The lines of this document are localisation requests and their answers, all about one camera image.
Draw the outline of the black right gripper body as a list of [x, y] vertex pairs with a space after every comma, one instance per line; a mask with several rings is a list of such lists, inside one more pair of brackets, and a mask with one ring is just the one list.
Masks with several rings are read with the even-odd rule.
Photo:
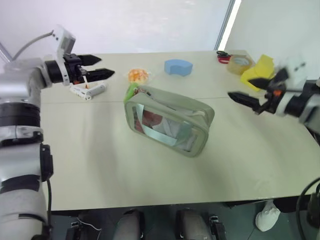
[[285, 81], [288, 79], [288, 72], [286, 68], [280, 69], [275, 76], [271, 79], [271, 83], [268, 88], [259, 88], [266, 90], [264, 97], [267, 99], [258, 110], [255, 111], [256, 114], [261, 114], [262, 112], [268, 112], [275, 114], [280, 100], [284, 96], [286, 91]]

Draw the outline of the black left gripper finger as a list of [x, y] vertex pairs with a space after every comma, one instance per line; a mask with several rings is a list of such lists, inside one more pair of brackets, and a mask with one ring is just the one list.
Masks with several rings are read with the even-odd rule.
[[107, 68], [99, 68], [92, 71], [88, 71], [85, 75], [88, 82], [97, 82], [107, 80], [115, 74], [115, 71]]
[[79, 58], [82, 66], [92, 66], [102, 60], [101, 58], [92, 54], [79, 55]]

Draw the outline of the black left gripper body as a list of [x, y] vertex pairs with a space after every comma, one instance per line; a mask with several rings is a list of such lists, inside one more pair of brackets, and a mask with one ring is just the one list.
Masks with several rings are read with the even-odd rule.
[[82, 84], [85, 82], [81, 70], [83, 61], [80, 55], [65, 53], [63, 55], [64, 65], [68, 73], [69, 81], [72, 84]]

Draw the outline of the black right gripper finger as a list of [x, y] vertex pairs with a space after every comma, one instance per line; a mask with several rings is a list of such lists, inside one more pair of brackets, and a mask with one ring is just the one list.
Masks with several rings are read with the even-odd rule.
[[268, 78], [259, 77], [250, 79], [248, 80], [248, 82], [256, 88], [268, 88], [272, 80]]
[[253, 111], [258, 110], [261, 107], [258, 98], [252, 97], [246, 93], [240, 91], [232, 91], [228, 92], [227, 94], [236, 103], [247, 106]]

